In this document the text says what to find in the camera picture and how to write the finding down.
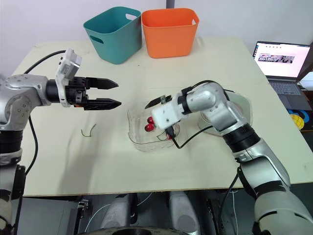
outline robotic arm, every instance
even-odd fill
[[[256,200],[255,235],[313,234],[313,219],[303,203],[290,192],[286,169],[218,83],[203,81],[183,89],[173,98],[157,98],[146,108],[160,102],[162,105],[152,110],[152,116],[155,124],[171,138],[175,137],[172,125],[199,111],[223,137],[240,163],[238,175],[245,191]]]
[[[109,110],[120,102],[97,98],[89,100],[86,91],[91,87],[111,89],[118,85],[108,79],[75,77],[81,57],[66,50],[56,73],[56,80],[45,76],[21,74],[0,79],[0,234],[11,234],[11,200],[23,194],[25,167],[21,160],[22,133],[31,111],[37,106],[61,103],[84,110]]]

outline laptop screen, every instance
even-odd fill
[[[257,42],[253,58],[266,76],[296,78],[310,46]]]

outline beige tabletop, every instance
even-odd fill
[[[172,146],[150,153],[138,151],[128,137],[127,110],[132,105],[207,79],[248,98],[253,128],[286,167],[292,183],[313,181],[311,150],[240,40],[197,38],[189,56],[166,59],[150,58],[143,45],[121,65],[101,60],[89,41],[40,43],[14,74],[67,47],[83,57],[78,76],[109,78],[119,84],[108,91],[90,90],[89,97],[112,98],[122,105],[109,111],[60,104],[34,109],[39,152],[27,176],[25,196],[229,187],[238,164],[220,137],[202,133],[181,150]],[[46,60],[31,73],[54,79],[59,57]],[[192,114],[181,123],[179,141],[199,130],[198,117]],[[83,137],[81,129],[88,132],[94,124],[92,137]],[[28,167],[34,153],[29,125],[22,148],[21,164]]]

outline clear plastic tray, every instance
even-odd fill
[[[143,152],[151,152],[162,148],[171,147],[174,143],[169,140],[164,130],[155,128],[151,132],[145,131],[148,117],[152,116],[152,108],[145,109],[149,102],[139,102],[133,105],[127,112],[129,123],[129,139],[136,149]],[[174,125],[174,132],[178,137],[180,126]]]

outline teal plastic bin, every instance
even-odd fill
[[[113,64],[123,63],[142,46],[141,13],[131,8],[113,7],[86,21],[84,28],[99,57]]]

